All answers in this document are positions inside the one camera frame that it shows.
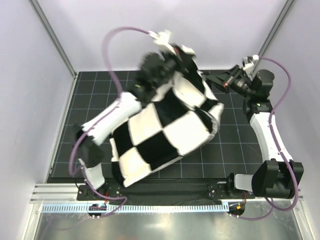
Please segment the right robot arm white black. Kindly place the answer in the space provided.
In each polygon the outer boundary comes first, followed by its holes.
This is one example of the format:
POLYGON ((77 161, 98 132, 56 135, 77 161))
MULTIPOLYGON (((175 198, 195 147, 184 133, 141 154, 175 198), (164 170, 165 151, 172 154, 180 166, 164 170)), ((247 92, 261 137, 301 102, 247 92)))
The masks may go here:
POLYGON ((298 197, 298 185, 304 173, 302 163, 293 160, 276 126, 274 108, 269 100, 275 75, 259 70, 249 76, 239 65, 229 70, 215 71, 204 76, 207 83, 224 93, 234 91, 243 96, 242 111, 259 144, 263 163, 254 174, 232 173, 225 192, 237 198, 245 192, 255 197, 293 199, 298 197))

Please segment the black white checkered pillowcase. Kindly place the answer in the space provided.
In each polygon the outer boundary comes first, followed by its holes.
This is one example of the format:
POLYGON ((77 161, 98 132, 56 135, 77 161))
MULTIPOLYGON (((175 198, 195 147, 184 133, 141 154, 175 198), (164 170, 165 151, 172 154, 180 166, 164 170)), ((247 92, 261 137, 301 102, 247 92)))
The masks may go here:
POLYGON ((203 80, 195 52, 184 45, 174 49, 186 73, 176 72, 147 106, 109 136, 111 172, 123 187, 189 155, 220 129, 224 105, 203 80))

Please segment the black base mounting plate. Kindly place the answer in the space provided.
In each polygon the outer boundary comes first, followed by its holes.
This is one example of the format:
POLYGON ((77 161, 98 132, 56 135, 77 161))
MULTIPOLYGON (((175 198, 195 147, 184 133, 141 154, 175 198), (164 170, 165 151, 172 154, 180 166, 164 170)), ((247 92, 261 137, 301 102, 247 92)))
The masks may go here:
POLYGON ((187 202, 195 200, 252 199, 247 190, 237 189, 230 178, 147 178, 123 187, 107 178, 98 189, 78 185, 79 201, 126 197, 132 203, 187 202))

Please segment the left aluminium corner post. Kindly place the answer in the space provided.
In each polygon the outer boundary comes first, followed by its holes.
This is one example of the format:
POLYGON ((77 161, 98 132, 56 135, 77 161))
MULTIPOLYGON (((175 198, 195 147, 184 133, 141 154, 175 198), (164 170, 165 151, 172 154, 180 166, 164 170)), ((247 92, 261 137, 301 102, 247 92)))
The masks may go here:
POLYGON ((66 66, 67 70, 71 74, 71 76, 75 79, 77 76, 77 72, 75 71, 74 67, 72 66, 65 50, 63 49, 54 29, 52 28, 45 12, 43 11, 41 5, 39 4, 38 0, 28 0, 29 4, 33 8, 35 14, 37 15, 39 21, 41 22, 44 30, 46 31, 48 37, 50 38, 54 48, 56 49, 58 55, 62 59, 64 65, 66 66))

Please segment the black grid cutting mat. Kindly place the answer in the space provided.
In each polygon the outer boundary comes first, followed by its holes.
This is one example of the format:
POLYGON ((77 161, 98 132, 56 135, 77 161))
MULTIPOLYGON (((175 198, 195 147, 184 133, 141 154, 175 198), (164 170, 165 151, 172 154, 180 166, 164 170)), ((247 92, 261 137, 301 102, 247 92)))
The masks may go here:
MULTIPOLYGON (((254 174, 263 162, 254 130, 243 113, 243 97, 234 91, 212 91, 224 104, 219 133, 191 155, 152 175, 150 179, 225 178, 231 173, 254 174)), ((117 89, 106 71, 83 71, 72 93, 49 183, 69 183, 69 159, 73 148, 72 125, 98 115, 117 98, 117 89)))

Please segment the aluminium corner post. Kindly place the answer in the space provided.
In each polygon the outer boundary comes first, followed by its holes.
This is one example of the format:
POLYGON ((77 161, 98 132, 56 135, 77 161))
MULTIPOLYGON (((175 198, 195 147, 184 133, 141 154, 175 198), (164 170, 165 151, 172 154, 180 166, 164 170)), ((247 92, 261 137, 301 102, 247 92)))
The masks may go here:
POLYGON ((54 48, 56 49, 58 55, 62 59, 64 65, 66 66, 67 70, 71 74, 71 76, 75 79, 77 76, 77 72, 75 71, 74 67, 72 66, 65 50, 63 49, 54 29, 52 28, 45 12, 43 11, 41 5, 39 4, 38 0, 28 0, 29 4, 33 8, 35 14, 37 15, 39 21, 41 22, 44 30, 46 31, 48 37, 50 38, 54 48))
POLYGON ((279 14, 277 15, 271 29, 268 31, 268 34, 262 44, 262 46, 259 48, 259 51, 253 55, 253 58, 257 58, 257 60, 253 61, 253 65, 249 70, 249 77, 252 79, 253 74, 259 64, 259 61, 262 59, 262 57, 266 54, 267 50, 270 48, 272 42, 276 38, 277 34, 279 33, 283 23, 285 22, 286 18, 288 17, 291 9, 295 5, 296 0, 286 0, 284 2, 283 7, 281 8, 279 14))

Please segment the aluminium front frame rail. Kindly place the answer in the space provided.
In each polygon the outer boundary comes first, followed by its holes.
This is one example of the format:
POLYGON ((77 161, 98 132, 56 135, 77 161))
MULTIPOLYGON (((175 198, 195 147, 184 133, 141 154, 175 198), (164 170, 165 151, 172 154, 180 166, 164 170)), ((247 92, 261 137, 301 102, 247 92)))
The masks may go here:
MULTIPOLYGON (((44 202, 44 203, 58 203, 58 202, 110 202, 112 205, 119 205, 122 202, 121 198, 108 198, 98 200, 78 200, 78 188, 74 183, 44 183, 37 184, 34 187, 31 202, 44 202)), ((200 200, 191 200, 191 201, 169 201, 169 202, 157 202, 157 204, 151 204, 149 202, 143 203, 132 203, 130 201, 126 201, 126 205, 133 206, 200 206, 200 205, 214 205, 220 204, 222 202, 240 202, 255 200, 256 197, 252 195, 253 198, 244 197, 242 199, 220 199, 220 200, 208 200, 208 199, 200 199, 200 200)))

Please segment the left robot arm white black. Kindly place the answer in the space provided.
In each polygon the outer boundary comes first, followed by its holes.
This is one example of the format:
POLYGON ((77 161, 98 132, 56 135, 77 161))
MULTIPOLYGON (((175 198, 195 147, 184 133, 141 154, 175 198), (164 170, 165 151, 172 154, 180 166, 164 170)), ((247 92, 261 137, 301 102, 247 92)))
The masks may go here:
POLYGON ((157 90, 182 69, 181 54, 177 48, 172 53, 150 52, 144 57, 133 83, 126 90, 120 90, 112 104, 88 122, 73 125, 75 136, 70 160, 79 160, 89 186, 88 194, 94 200, 101 200, 106 194, 101 144, 118 125, 146 107, 156 96, 157 90))

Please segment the right aluminium corner post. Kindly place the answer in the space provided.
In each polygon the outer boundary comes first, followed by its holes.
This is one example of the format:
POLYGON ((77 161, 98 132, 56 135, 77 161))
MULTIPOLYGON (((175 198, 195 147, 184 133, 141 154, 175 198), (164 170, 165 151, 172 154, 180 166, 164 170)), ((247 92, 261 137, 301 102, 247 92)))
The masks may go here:
POLYGON ((259 61, 262 59, 262 57, 266 54, 267 50, 270 48, 272 42, 276 38, 277 34, 279 33, 283 23, 285 22, 286 18, 288 17, 291 9, 295 5, 296 0, 286 0, 284 2, 283 7, 281 8, 279 14, 277 15, 271 29, 268 31, 268 34, 262 44, 262 46, 259 48, 259 51, 253 55, 253 58, 257 58, 257 60, 253 61, 253 65, 249 70, 249 77, 252 79, 253 74, 259 64, 259 61))

